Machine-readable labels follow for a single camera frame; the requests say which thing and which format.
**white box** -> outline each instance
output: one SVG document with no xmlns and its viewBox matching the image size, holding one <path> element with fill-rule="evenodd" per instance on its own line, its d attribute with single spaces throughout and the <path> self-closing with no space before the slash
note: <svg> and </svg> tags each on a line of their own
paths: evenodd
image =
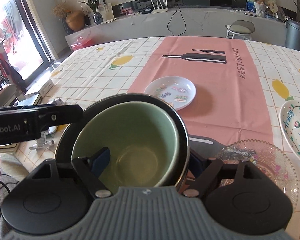
<svg viewBox="0 0 300 240">
<path fill-rule="evenodd" d="M 44 82 L 39 80 L 28 90 L 28 92 L 25 94 L 25 97 L 30 98 L 36 94 L 40 94 L 42 97 L 44 97 L 53 86 L 54 84 L 50 78 Z"/>
</svg>

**red toolbox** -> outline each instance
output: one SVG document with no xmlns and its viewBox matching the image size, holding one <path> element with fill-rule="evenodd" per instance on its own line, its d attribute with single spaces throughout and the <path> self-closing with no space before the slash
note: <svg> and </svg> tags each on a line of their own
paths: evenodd
<svg viewBox="0 0 300 240">
<path fill-rule="evenodd" d="M 73 50 L 78 50 L 78 49 L 91 47 L 94 45 L 95 45 L 95 42 L 90 37 L 87 37 L 85 39 L 82 37 L 79 37 L 78 40 L 71 45 L 71 47 Z"/>
</svg>

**textured glass plate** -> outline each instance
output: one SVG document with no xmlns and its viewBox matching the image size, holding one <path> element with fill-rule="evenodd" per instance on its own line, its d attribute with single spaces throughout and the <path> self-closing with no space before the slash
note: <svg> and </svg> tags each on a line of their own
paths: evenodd
<svg viewBox="0 0 300 240">
<path fill-rule="evenodd" d="M 292 162 L 279 148 L 264 141 L 246 140 L 223 148 L 216 158 L 229 164 L 249 159 L 290 198 L 293 209 L 296 208 L 299 191 L 297 174 Z M 221 185 L 232 182 L 233 179 L 224 179 Z"/>
</svg>

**gray ribbed grip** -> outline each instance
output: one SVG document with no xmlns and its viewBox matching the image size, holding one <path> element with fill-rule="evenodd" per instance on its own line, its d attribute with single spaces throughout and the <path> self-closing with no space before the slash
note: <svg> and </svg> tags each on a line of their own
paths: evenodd
<svg viewBox="0 0 300 240">
<path fill-rule="evenodd" d="M 292 240 L 284 230 L 267 236 L 234 233 L 216 223 L 199 199 L 183 197 L 173 186 L 122 187 L 113 197 L 95 200 L 87 215 L 64 232 L 50 236 L 24 236 L 11 231 L 5 237 L 5 240 L 17 239 Z"/>
</svg>

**white plate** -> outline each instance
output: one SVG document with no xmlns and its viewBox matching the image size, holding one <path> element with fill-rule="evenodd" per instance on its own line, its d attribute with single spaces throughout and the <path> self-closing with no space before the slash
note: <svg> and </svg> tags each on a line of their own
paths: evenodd
<svg viewBox="0 0 300 240">
<path fill-rule="evenodd" d="M 284 138 L 300 160 L 300 101 L 285 102 L 281 106 L 279 119 Z"/>
<path fill-rule="evenodd" d="M 152 81 L 144 93 L 158 97 L 174 109 L 180 110 L 193 101 L 196 89 L 194 84 L 186 78 L 167 76 Z"/>
</svg>

